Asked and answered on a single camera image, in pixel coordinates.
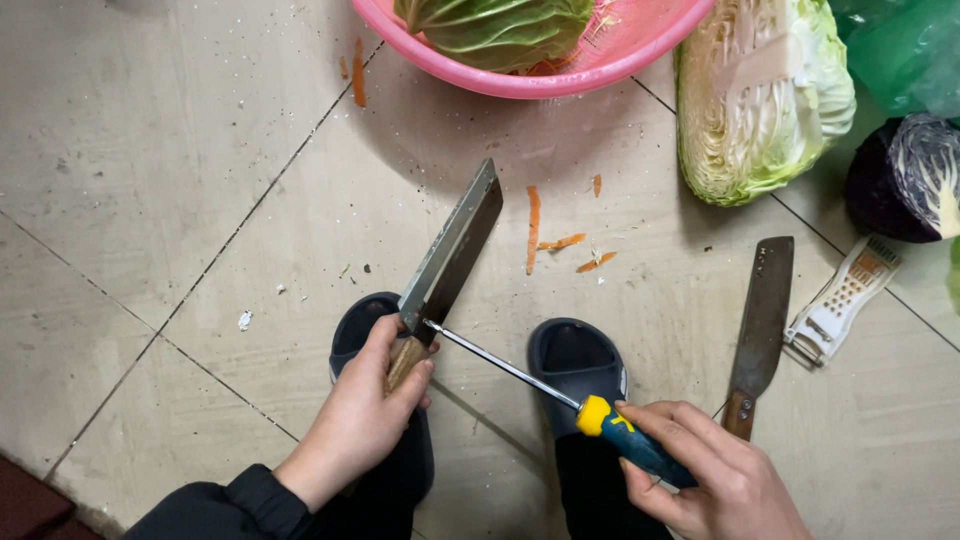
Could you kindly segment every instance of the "white plastic grater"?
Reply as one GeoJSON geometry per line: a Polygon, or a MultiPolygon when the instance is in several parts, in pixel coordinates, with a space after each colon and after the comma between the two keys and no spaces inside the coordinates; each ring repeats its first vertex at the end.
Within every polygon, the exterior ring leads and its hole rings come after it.
{"type": "Polygon", "coordinates": [[[847,337],[853,317],[890,281],[900,257],[872,236],[853,246],[829,285],[805,307],[783,341],[818,367],[825,367],[847,337]]]}

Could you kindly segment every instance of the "screwdriver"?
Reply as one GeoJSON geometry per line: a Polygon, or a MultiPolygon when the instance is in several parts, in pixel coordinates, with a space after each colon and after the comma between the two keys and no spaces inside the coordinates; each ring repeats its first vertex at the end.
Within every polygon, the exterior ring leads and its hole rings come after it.
{"type": "Polygon", "coordinates": [[[662,444],[650,435],[630,423],[620,415],[610,403],[599,396],[587,396],[577,402],[565,393],[542,380],[530,377],[511,364],[491,355],[482,348],[470,343],[460,335],[447,330],[437,323],[424,320],[423,324],[441,333],[450,341],[485,359],[503,371],[523,380],[544,394],[559,400],[562,404],[577,411],[577,428],[587,436],[607,439],[637,467],[651,475],[658,476],[667,483],[683,489],[696,487],[697,480],[690,475],[686,467],[666,452],[662,444]]]}

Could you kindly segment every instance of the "human hand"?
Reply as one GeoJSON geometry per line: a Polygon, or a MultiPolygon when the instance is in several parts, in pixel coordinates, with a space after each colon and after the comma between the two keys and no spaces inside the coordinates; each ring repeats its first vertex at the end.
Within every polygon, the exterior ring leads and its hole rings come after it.
{"type": "MultiPolygon", "coordinates": [[[[400,440],[414,407],[430,406],[425,393],[434,369],[430,359],[414,366],[393,393],[385,393],[391,349],[404,328],[396,314],[377,320],[363,349],[337,378],[310,431],[274,470],[274,477],[311,513],[383,461],[400,440]]],[[[434,342],[430,353],[438,349],[434,342]]]]}
{"type": "Polygon", "coordinates": [[[812,540],[767,454],[687,402],[616,410],[660,441],[699,487],[674,495],[620,458],[630,502],[688,540],[812,540]]]}

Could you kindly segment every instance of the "screwdriver shaft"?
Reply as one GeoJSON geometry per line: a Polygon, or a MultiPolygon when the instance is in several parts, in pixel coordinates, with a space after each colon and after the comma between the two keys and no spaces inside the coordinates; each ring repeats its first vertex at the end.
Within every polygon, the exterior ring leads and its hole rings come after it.
{"type": "Polygon", "coordinates": [[[446,328],[438,325],[433,321],[426,320],[426,321],[423,321],[423,324],[443,334],[445,338],[456,343],[457,345],[460,345],[464,349],[467,349],[471,353],[474,353],[475,355],[480,356],[481,358],[485,359],[487,362],[495,365],[496,367],[502,369],[503,371],[509,373],[510,375],[513,375],[514,377],[520,380],[523,380],[527,384],[530,384],[534,388],[537,388],[539,391],[560,400],[561,403],[569,406],[573,410],[580,410],[579,402],[573,400],[573,398],[567,396],[565,393],[561,392],[560,390],[557,390],[553,386],[550,386],[549,384],[545,384],[540,380],[530,377],[529,375],[516,369],[514,366],[508,364],[507,362],[501,360],[500,358],[497,358],[494,355],[491,355],[487,351],[484,351],[480,347],[474,345],[473,343],[470,343],[469,341],[465,340],[463,337],[457,335],[456,333],[453,333],[452,331],[447,330],[446,328]]]}

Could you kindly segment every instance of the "wooden knife handle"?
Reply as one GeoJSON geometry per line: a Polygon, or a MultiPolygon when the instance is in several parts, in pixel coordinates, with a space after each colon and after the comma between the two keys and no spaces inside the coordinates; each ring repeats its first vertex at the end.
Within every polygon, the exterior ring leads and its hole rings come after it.
{"type": "Polygon", "coordinates": [[[740,390],[733,390],[727,410],[723,416],[723,429],[745,441],[750,440],[754,431],[754,411],[756,401],[740,390]]]}
{"type": "Polygon", "coordinates": [[[419,339],[413,336],[404,339],[399,354],[390,362],[390,370],[387,372],[387,393],[393,392],[407,378],[410,370],[428,356],[430,356],[429,349],[420,343],[419,339]]]}

